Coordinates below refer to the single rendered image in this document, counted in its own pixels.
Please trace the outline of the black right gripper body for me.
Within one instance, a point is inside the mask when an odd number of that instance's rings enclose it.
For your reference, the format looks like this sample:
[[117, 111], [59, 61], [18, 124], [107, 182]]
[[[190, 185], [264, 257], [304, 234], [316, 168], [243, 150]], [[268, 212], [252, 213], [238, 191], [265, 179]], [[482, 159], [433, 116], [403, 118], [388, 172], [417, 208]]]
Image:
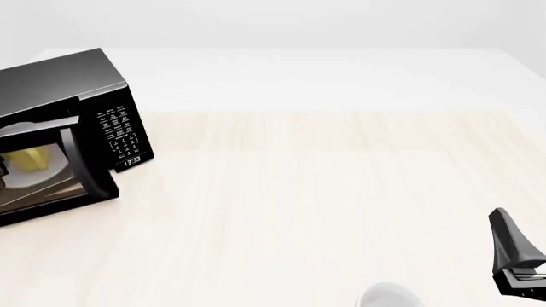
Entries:
[[507, 265], [493, 274], [493, 280], [503, 296], [546, 301], [546, 274], [537, 272], [543, 264], [533, 261]]

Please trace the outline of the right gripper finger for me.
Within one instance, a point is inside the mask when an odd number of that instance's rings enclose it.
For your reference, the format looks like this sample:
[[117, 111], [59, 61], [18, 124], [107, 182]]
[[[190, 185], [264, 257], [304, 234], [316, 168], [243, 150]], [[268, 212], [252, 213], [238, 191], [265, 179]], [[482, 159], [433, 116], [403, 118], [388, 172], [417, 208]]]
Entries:
[[503, 269], [535, 269], [546, 263], [546, 255], [523, 235], [505, 209], [492, 211], [489, 221], [494, 247], [494, 275]]

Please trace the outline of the black microwave door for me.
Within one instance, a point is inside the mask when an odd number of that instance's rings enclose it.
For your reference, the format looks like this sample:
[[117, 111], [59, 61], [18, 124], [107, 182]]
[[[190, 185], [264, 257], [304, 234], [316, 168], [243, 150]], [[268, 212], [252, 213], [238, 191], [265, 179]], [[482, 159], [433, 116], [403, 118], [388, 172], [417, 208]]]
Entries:
[[59, 175], [30, 188], [5, 188], [8, 174], [0, 156], [0, 227], [116, 199], [119, 189], [93, 130], [79, 117], [20, 122], [0, 129], [0, 154], [57, 144], [68, 160]]

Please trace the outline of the black microwave oven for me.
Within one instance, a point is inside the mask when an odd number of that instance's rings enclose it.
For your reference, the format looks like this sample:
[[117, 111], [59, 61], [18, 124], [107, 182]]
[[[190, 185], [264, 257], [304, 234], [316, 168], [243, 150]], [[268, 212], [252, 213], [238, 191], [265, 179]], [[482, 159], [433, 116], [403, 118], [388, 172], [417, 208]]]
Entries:
[[103, 50], [0, 70], [0, 129], [69, 117], [95, 132], [111, 176], [154, 157], [130, 86]]

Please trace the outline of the yellow and white mug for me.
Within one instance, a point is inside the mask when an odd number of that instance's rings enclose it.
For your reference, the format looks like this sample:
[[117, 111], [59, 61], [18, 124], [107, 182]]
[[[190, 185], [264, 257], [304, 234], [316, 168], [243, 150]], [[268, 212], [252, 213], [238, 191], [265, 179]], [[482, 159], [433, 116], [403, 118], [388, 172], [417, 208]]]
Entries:
[[5, 188], [30, 188], [59, 175], [68, 160], [57, 144], [0, 153], [8, 174], [3, 176]]

